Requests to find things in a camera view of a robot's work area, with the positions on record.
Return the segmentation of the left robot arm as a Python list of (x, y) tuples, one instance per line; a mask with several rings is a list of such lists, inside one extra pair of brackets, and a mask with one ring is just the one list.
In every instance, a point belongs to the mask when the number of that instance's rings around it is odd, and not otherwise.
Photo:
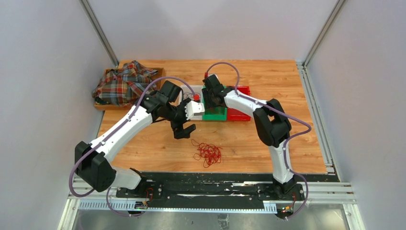
[(166, 81), (158, 91), (143, 93), (136, 104), (112, 128), (90, 143), (80, 142), (75, 147), (75, 166), (69, 176), (76, 174), (93, 191), (103, 192), (110, 187), (127, 188), (135, 198), (146, 194), (147, 185), (135, 169), (115, 168), (111, 165), (118, 152), (141, 130), (158, 118), (170, 122), (175, 139), (189, 138), (194, 124), (184, 127), (194, 115), (204, 112), (200, 97), (186, 97), (174, 106), (181, 87)]

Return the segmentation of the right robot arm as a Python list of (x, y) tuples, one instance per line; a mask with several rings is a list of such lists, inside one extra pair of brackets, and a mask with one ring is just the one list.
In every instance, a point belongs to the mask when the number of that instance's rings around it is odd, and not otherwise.
[(203, 98), (208, 108), (235, 109), (254, 119), (258, 137), (270, 151), (274, 194), (281, 200), (291, 196), (297, 180), (291, 172), (288, 144), (284, 142), (290, 137), (292, 126), (288, 118), (281, 115), (280, 102), (259, 100), (234, 87), (225, 87), (214, 74), (206, 77), (203, 83)]

